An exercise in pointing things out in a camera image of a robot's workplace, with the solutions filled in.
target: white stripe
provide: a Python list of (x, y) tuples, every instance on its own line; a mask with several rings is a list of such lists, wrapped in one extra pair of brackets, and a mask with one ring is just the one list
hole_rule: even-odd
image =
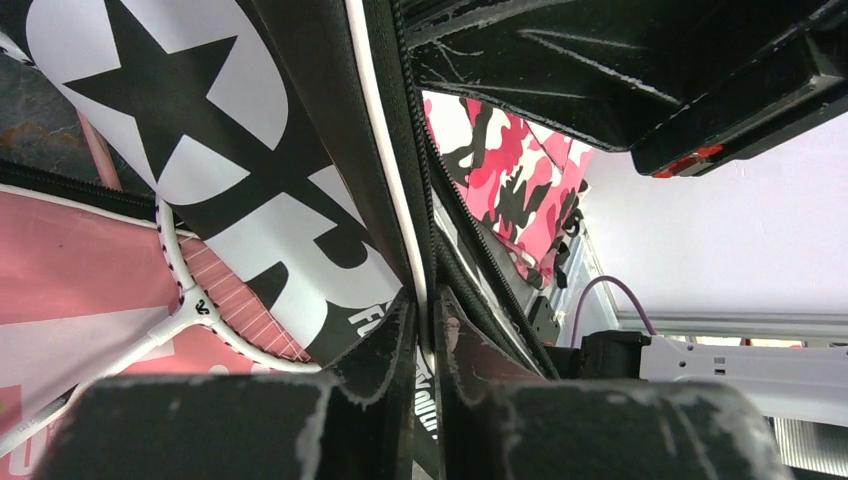
[(415, 236), (415, 226), (412, 223), (412, 214), (406, 202), (403, 182), (397, 166), (395, 152), (392, 149), (392, 141), (389, 136), (389, 126), (386, 115), (383, 112), (383, 103), (380, 100), (380, 90), (377, 84), (377, 74), (374, 71), (374, 60), (371, 57), (371, 43), (368, 40), (368, 28), (365, 21), (365, 10), (362, 0), (345, 0), (347, 8), (348, 23), (350, 25), (350, 36), (353, 41), (353, 51), (356, 56), (356, 68), (359, 71), (359, 80), (362, 83), (362, 94), (365, 96), (365, 105), (368, 108), (368, 118), (371, 120), (371, 128), (374, 132), (374, 140), (377, 143), (377, 151), (380, 152), (380, 162), (383, 165), (383, 173), (386, 175), (386, 183), (389, 187), (389, 195), (395, 207), (400, 233), (409, 257), (409, 265), (412, 270), (412, 282), (415, 286), (415, 298), (418, 301), (420, 320), (426, 324), (427, 312), (427, 284), (424, 275), (424, 262)]

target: white wall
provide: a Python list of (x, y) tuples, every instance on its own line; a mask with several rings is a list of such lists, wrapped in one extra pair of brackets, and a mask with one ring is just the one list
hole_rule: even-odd
[(848, 116), (701, 178), (602, 152), (586, 178), (601, 267), (649, 313), (848, 313)]

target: black plastic panel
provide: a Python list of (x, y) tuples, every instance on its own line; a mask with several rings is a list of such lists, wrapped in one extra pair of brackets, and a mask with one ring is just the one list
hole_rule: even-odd
[(792, 478), (762, 415), (732, 388), (543, 382), (492, 345), (449, 290), (438, 295), (440, 478)]
[(530, 308), (530, 326), (536, 331), (539, 340), (545, 345), (553, 346), (559, 338), (559, 323), (554, 320), (554, 311), (545, 297), (538, 297)]
[(379, 326), (311, 375), (101, 380), (33, 478), (410, 478), (416, 310), (402, 290)]
[(405, 5), (422, 87), (632, 151), (645, 175), (703, 174), (847, 107), (848, 0)]

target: badminton racket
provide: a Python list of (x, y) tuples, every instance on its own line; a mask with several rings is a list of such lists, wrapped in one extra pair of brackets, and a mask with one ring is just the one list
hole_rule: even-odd
[(209, 247), (193, 238), (178, 238), (171, 207), (158, 196), (156, 227), (165, 260), (180, 291), (177, 310), (108, 367), (0, 436), (0, 458), (61, 416), (87, 386), (122, 372), (193, 325), (211, 329), (235, 352), (268, 368), (294, 373), (321, 369), (316, 363), (308, 363), (309, 356)]

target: racket strings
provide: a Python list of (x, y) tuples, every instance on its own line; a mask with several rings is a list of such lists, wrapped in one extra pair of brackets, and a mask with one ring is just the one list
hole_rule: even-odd
[(185, 237), (179, 239), (179, 244), (192, 277), (206, 291), (233, 332), (270, 355), (299, 362), (310, 361), (309, 355), (274, 320), (253, 291), (208, 246)]

